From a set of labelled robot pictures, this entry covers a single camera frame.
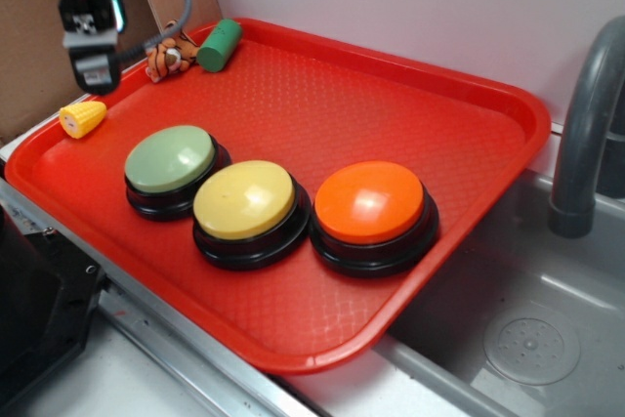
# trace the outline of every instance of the white wall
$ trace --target white wall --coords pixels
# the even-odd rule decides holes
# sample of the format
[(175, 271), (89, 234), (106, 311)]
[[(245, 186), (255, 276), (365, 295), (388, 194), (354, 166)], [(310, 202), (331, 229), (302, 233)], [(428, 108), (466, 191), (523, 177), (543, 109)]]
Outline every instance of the white wall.
[(219, 0), (291, 26), (516, 85), (563, 123), (586, 53), (625, 0)]

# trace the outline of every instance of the tray rim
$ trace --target tray rim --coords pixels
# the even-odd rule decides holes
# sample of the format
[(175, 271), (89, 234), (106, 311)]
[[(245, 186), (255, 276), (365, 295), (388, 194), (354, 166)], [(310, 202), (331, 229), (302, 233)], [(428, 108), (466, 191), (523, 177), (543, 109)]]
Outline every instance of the tray rim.
[[(207, 330), (206, 325), (203, 324), (204, 321), (198, 322), (195, 319), (191, 319), (188, 314), (181, 312), (184, 316), (196, 322), (207, 334), (214, 336), (234, 352), (264, 371), (276, 374), (302, 374), (322, 371), (365, 352), (382, 337), (388, 326), (401, 313), (403, 308), (407, 306), (440, 266), (444, 264), (450, 253), (460, 244), (479, 220), (481, 220), (490, 207), (495, 204), (535, 156), (538, 150), (545, 144), (551, 133), (551, 117), (540, 100), (525, 90), (511, 85), (436, 65), (420, 63), (418, 61), (369, 50), (264, 21), (252, 19), (235, 20), (243, 26), (244, 39), (262, 42), (269, 46), (277, 46), (273, 44), (273, 38), (276, 33), (279, 33), (280, 40), (287, 41), (290, 48), (295, 48), (297, 50), (296, 53), (303, 54), (307, 57), (314, 57), (322, 61), (332, 62), (338, 66), (356, 69), (378, 77), (382, 76), (398, 83), (409, 84), (410, 86), (415, 85), (407, 81), (410, 75), (417, 71), (423, 74), (424, 80), (425, 77), (435, 79), (435, 89), (444, 89), (446, 92), (449, 92), (449, 89), (445, 89), (444, 87), (449, 86), (449, 84), (454, 84), (454, 93), (457, 95), (461, 95), (464, 91), (461, 85), (466, 85), (467, 90), (471, 90), (473, 93), (476, 90), (480, 91), (477, 96), (473, 97), (449, 97), (449, 94), (445, 94), (445, 96), (449, 98), (458, 98), (464, 102), (471, 103), (472, 101), (479, 101), (480, 97), (483, 98), (483, 94), (496, 94), (501, 99), (507, 98), (516, 104), (524, 104), (523, 109), (517, 108), (516, 106), (509, 106), (509, 108), (506, 109), (507, 112), (503, 112), (519, 122), (525, 132), (525, 144), (521, 151), (508, 161), (507, 165), (499, 174), (495, 175), (490, 180), (479, 197), (475, 199), (469, 205), (465, 213), (449, 227), (445, 236), (439, 239), (423, 260), (407, 274), (392, 296), (348, 341), (336, 347), (319, 351), (316, 354), (278, 354), (266, 349), (249, 336), (243, 336), (238, 333), (232, 335), (231, 327), (222, 316), (213, 311), (204, 310), (189, 297), (184, 297), (187, 311), (199, 309), (202, 310), (203, 315), (211, 318), (211, 321), (208, 321), (211, 322), (210, 332)], [(190, 36), (196, 41), (199, 41), (198, 44), (201, 44), (215, 24), (216, 23), (213, 22), (200, 26), (194, 30)], [(277, 47), (292, 51), (292, 49), (285, 48), (283, 45)], [(367, 64), (366, 71), (363, 71), (361, 66), (354, 68), (355, 63), (363, 62)], [(141, 84), (145, 82), (146, 75), (143, 71), (144, 66), (145, 61), (141, 61), (125, 71), (122, 84), (118, 90), (108, 95), (106, 100), (114, 100), (114, 104), (116, 104), (125, 96), (132, 93), (137, 83)], [(97, 96), (91, 96), (86, 100), (97, 100), (98, 98)], [(502, 112), (500, 108), (495, 108), (494, 110), (500, 113)], [(70, 229), (74, 229), (72, 226), (75, 227), (76, 225), (75, 216), (73, 216), (71, 212), (66, 211), (64, 207), (56, 201), (46, 197), (45, 184), (40, 187), (38, 184), (31, 181), (30, 178), (32, 176), (32, 167), (38, 160), (38, 156), (64, 138), (65, 133), (59, 121), (57, 119), (51, 120), (26, 138), (16, 148), (7, 162), (5, 174), (7, 181), (12, 186), (17, 188), (43, 210), (57, 218), (61, 223)], [(89, 244), (92, 244), (92, 242), (87, 241), (87, 239), (97, 241), (98, 245), (100, 245), (101, 242), (107, 245), (106, 256), (110, 258), (115, 265), (117, 264), (112, 258), (124, 256), (124, 253), (119, 252), (119, 248), (114, 245), (114, 243), (108, 243), (105, 236), (102, 236), (91, 227), (81, 227), (80, 233), (77, 232), (76, 234)], [(125, 268), (119, 265), (117, 266), (123, 271), (127, 271)], [(167, 282), (163, 281), (159, 275), (155, 275), (151, 272), (150, 269), (137, 268), (134, 269), (133, 272), (127, 273), (133, 277), (139, 275), (143, 279), (140, 283), (150, 288), (150, 290), (150, 286), (156, 286), (159, 291), (160, 288), (168, 287)], [(178, 293), (174, 294), (174, 296), (183, 297), (182, 295), (178, 295)]]

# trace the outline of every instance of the sink drain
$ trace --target sink drain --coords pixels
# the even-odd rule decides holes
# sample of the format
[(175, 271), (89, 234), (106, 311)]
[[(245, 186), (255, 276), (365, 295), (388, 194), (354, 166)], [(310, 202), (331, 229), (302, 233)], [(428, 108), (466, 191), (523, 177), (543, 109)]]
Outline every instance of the sink drain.
[(563, 316), (527, 306), (495, 316), (484, 332), (484, 351), (504, 376), (537, 386), (555, 383), (573, 371), (580, 349)]

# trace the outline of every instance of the green cylinder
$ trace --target green cylinder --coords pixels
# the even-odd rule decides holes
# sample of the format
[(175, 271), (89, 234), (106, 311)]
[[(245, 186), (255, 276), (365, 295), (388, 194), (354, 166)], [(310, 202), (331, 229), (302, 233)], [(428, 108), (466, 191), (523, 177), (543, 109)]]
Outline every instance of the green cylinder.
[(226, 66), (242, 34), (241, 25), (236, 21), (221, 20), (200, 46), (197, 63), (209, 72), (219, 72)]

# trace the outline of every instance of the cable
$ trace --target cable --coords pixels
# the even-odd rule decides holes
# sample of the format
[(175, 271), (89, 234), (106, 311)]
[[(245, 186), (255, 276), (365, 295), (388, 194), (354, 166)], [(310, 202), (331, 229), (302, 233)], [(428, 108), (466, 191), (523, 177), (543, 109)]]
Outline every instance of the cable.
[(133, 46), (132, 48), (122, 51), (120, 53), (111, 54), (108, 56), (108, 60), (110, 63), (119, 63), (123, 64), (125, 62), (136, 59), (146, 53), (146, 50), (153, 48), (158, 43), (162, 42), (165, 38), (169, 38), (174, 34), (180, 32), (183, 29), (183, 25), (187, 23), (188, 18), (191, 14), (191, 0), (185, 0), (185, 8), (183, 9), (183, 13), (178, 20), (177, 24), (172, 26), (171, 28), (167, 28), (162, 33), (159, 33), (151, 38), (147, 39), (141, 44)]

